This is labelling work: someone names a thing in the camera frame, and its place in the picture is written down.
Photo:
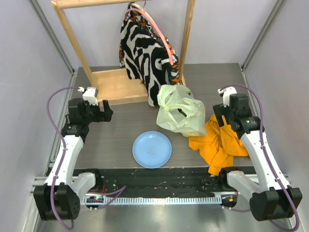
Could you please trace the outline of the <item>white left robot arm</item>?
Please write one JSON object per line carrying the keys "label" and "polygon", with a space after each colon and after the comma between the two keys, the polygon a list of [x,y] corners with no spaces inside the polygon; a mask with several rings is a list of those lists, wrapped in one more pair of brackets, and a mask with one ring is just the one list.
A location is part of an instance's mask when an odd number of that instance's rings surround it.
{"label": "white left robot arm", "polygon": [[69,101],[66,123],[61,130],[62,140],[54,166],[41,186],[33,192],[39,215],[43,221],[74,220],[78,217],[81,200],[90,190],[97,193],[103,181],[96,169],[87,169],[73,179],[75,164],[85,139],[89,124],[109,122],[113,111],[107,100],[97,105],[75,98]]}

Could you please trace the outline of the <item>pale green plastic bag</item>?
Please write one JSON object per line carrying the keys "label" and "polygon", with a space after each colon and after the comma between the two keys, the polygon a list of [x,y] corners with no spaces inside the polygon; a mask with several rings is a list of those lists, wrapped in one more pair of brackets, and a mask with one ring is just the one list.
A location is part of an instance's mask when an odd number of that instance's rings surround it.
{"label": "pale green plastic bag", "polygon": [[157,96],[159,111],[156,124],[184,137],[204,136],[206,110],[202,101],[193,97],[183,85],[163,85]]}

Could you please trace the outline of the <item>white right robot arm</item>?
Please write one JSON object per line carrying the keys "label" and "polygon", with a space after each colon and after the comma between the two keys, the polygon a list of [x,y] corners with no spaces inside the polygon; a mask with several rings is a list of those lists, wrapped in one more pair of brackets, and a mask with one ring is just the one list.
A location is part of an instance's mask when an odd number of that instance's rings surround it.
{"label": "white right robot arm", "polygon": [[293,188],[278,167],[267,143],[261,119],[253,116],[246,94],[221,94],[223,103],[213,110],[220,127],[230,125],[245,146],[258,182],[236,167],[222,168],[218,185],[224,191],[237,190],[249,202],[257,221],[291,218],[302,200],[299,188]]}

